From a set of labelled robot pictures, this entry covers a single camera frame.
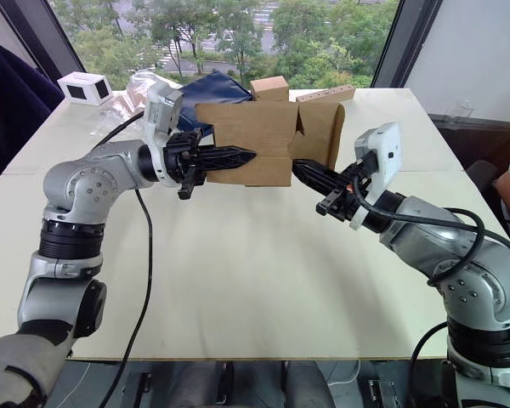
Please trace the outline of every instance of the window frame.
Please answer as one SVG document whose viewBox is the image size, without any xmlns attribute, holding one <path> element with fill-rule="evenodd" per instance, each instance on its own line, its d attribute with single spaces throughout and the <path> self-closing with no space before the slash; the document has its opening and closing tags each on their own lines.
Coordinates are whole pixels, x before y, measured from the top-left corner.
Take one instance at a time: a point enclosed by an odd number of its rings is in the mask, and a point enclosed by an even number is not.
<svg viewBox="0 0 510 408">
<path fill-rule="evenodd" d="M 404 87 L 442 2 L 400 0 L 371 88 Z M 56 82 L 72 71 L 85 72 L 46 0 L 0 0 L 0 12 L 38 69 L 49 79 Z M 43 38 L 42 29 L 52 32 Z"/>
<path fill-rule="evenodd" d="M 53 82 L 85 67 L 45 0 L 0 0 L 0 13 L 37 69 Z"/>
<path fill-rule="evenodd" d="M 371 88 L 402 88 L 443 0 L 400 0 Z"/>
</svg>

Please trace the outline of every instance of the box flap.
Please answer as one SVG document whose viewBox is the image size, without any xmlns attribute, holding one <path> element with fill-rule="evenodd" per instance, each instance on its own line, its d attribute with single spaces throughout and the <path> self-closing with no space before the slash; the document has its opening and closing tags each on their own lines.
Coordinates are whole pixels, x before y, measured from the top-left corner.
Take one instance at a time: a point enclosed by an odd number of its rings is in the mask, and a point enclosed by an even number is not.
<svg viewBox="0 0 510 408">
<path fill-rule="evenodd" d="M 196 117 L 213 125 L 216 146 L 235 145 L 257 153 L 257 157 L 242 167 L 208 172 L 208 181 L 253 186 L 291 185 L 289 144 L 297 126 L 298 103 L 200 104 L 196 106 Z"/>
<path fill-rule="evenodd" d="M 299 117 L 302 128 L 298 129 L 289 145 L 291 158 L 316 160 L 334 169 L 345 118 L 343 106 L 303 102 L 299 106 Z"/>
</svg>

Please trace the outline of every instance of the green foliage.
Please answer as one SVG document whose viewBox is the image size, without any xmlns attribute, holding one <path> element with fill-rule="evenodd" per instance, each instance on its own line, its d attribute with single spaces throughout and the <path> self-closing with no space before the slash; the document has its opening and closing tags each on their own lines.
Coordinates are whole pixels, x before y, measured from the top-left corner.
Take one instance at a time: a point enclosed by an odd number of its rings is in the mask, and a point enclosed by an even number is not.
<svg viewBox="0 0 510 408">
<path fill-rule="evenodd" d="M 223 53 L 216 53 L 212 51 L 202 51 L 202 57 L 205 61 L 218 61 L 218 62 L 225 62 L 226 58 L 224 57 Z M 193 60 L 195 57 L 193 56 L 192 51 L 184 51 L 179 55 L 181 58 L 184 58 L 186 60 Z"/>
<path fill-rule="evenodd" d="M 86 69 L 124 88 L 137 69 L 161 69 L 171 55 L 186 83 L 200 77 L 205 61 L 236 64 L 240 81 L 283 75 L 291 88 L 369 87 L 399 0 L 280 0 L 272 14 L 275 54 L 264 54 L 263 28 L 254 22 L 265 0 L 132 0 L 123 33 L 113 9 L 119 0 L 53 0 L 50 4 Z M 216 52 L 203 49 L 212 33 Z M 188 49 L 180 44 L 188 43 Z M 180 58 L 194 60 L 197 75 L 184 77 Z"/>
<path fill-rule="evenodd" d="M 328 71 L 315 81 L 314 89 L 334 88 L 351 83 L 351 74 L 348 72 Z"/>
<path fill-rule="evenodd" d="M 348 83 L 357 88 L 370 88 L 372 75 L 353 75 Z"/>
<path fill-rule="evenodd" d="M 228 70 L 227 71 L 227 75 L 229 77 L 231 77 L 232 79 L 235 79 L 235 80 L 240 79 L 240 76 L 238 75 L 238 72 L 236 72 L 235 70 Z"/>
<path fill-rule="evenodd" d="M 117 0 L 53 0 L 51 6 L 57 14 L 62 28 L 68 37 L 80 31 L 95 33 L 106 27 L 122 34 L 117 19 L 119 14 L 113 9 Z"/>
<path fill-rule="evenodd" d="M 169 79 L 170 81 L 174 81 L 176 83 L 184 83 L 184 78 L 180 76 L 179 74 L 174 74 L 172 72 L 166 72 L 163 70 L 157 70 L 155 73 L 163 78 Z"/>
<path fill-rule="evenodd" d="M 275 74 L 294 78 L 322 49 L 326 48 L 329 4 L 325 0 L 283 0 L 273 13 Z M 308 81 L 302 74 L 293 83 Z"/>
<path fill-rule="evenodd" d="M 332 34 L 336 44 L 357 59 L 351 67 L 354 74 L 374 75 L 398 2 L 359 4 L 357 0 L 342 0 L 332 8 Z"/>
<path fill-rule="evenodd" d="M 329 4 L 325 0 L 281 0 L 272 13 L 275 48 L 286 53 L 303 42 L 328 38 Z"/>
<path fill-rule="evenodd" d="M 129 77 L 140 65 L 134 40 L 119 39 L 109 27 L 94 33 L 79 31 L 73 37 L 73 43 L 82 56 L 85 69 L 106 75 L 113 89 L 124 89 Z"/>
<path fill-rule="evenodd" d="M 214 0 L 217 50 L 236 64 L 242 83 L 246 80 L 248 64 L 263 52 L 263 27 L 255 25 L 255 11 L 262 6 L 259 0 Z"/>
<path fill-rule="evenodd" d="M 291 88 L 313 89 L 321 75 L 332 70 L 332 61 L 329 55 L 319 53 L 306 60 L 300 72 L 289 80 Z"/>
<path fill-rule="evenodd" d="M 254 57 L 246 73 L 246 81 L 273 77 L 276 71 L 277 58 L 275 55 L 259 54 Z"/>
<path fill-rule="evenodd" d="M 166 48 L 172 48 L 174 42 L 189 43 L 198 73 L 203 71 L 201 42 L 208 38 L 211 27 L 215 25 L 213 0 L 137 0 L 133 3 L 134 12 L 127 17 L 136 26 L 138 32 L 151 34 L 153 41 Z"/>
</svg>

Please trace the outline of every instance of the cardboard box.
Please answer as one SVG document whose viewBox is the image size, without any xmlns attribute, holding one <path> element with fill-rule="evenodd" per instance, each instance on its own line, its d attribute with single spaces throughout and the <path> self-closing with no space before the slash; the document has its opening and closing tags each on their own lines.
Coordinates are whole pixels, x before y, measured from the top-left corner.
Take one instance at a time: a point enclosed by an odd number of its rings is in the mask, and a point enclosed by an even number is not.
<svg viewBox="0 0 510 408">
<path fill-rule="evenodd" d="M 257 152 L 242 167 L 208 172 L 208 181 L 289 186 L 294 159 L 313 159 L 334 168 L 345 109 L 340 104 L 260 101 L 200 104 L 196 116 L 214 126 L 216 146 L 235 145 Z"/>
<path fill-rule="evenodd" d="M 250 88 L 255 100 L 289 101 L 289 84 L 283 76 L 251 81 Z"/>
<path fill-rule="evenodd" d="M 325 89 L 322 91 L 298 96 L 297 102 L 343 102 L 352 99 L 355 95 L 355 87 L 342 85 L 341 87 Z"/>
</svg>

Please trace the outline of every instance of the white table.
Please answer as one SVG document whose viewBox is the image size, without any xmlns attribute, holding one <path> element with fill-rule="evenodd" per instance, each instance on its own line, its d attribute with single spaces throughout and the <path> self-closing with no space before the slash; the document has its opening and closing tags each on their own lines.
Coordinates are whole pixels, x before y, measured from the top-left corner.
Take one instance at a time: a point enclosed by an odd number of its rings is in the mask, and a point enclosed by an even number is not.
<svg viewBox="0 0 510 408">
<path fill-rule="evenodd" d="M 366 129 L 399 121 L 405 171 L 390 189 L 468 208 L 503 233 L 408 89 L 360 89 L 346 106 L 338 168 L 350 163 L 354 139 Z M 16 330 L 46 203 L 43 176 L 84 155 L 100 139 L 91 135 L 99 120 L 98 109 L 63 102 L 0 177 L 0 336 Z M 137 135 L 131 128 L 124 137 Z M 445 319 L 423 275 L 370 231 L 322 218 L 315 212 L 321 196 L 294 177 L 291 188 L 205 184 L 190 201 L 160 185 L 142 195 L 155 226 L 155 268 L 134 359 L 407 358 Z M 75 357 L 122 356 L 145 294 L 146 234 L 126 192 L 105 231 L 98 276 L 108 286 L 104 321 L 76 344 Z M 444 355 L 443 333 L 422 351 Z"/>
</svg>

